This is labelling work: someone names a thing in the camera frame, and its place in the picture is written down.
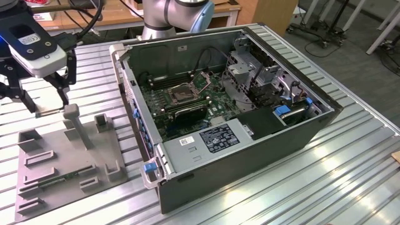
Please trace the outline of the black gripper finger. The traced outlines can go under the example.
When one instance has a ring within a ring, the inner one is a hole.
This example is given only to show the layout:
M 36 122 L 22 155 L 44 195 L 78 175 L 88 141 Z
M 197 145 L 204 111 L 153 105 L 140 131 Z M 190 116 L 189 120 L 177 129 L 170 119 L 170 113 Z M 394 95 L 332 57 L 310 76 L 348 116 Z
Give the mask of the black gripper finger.
M 44 77 L 44 80 L 56 88 L 58 97 L 62 101 L 62 108 L 69 104 L 66 92 L 69 91 L 69 85 L 76 84 L 76 70 L 77 70 L 76 53 L 72 49 L 66 52 L 66 69 L 64 76 L 57 72 Z
M 10 100 L 20 101 L 30 113 L 36 112 L 34 102 L 22 89 L 20 80 L 29 78 L 30 74 L 16 62 L 16 60 L 1 60 L 0 61 L 0 74 L 6 77 L 8 85 L 0 83 L 0 98 L 8 97 Z

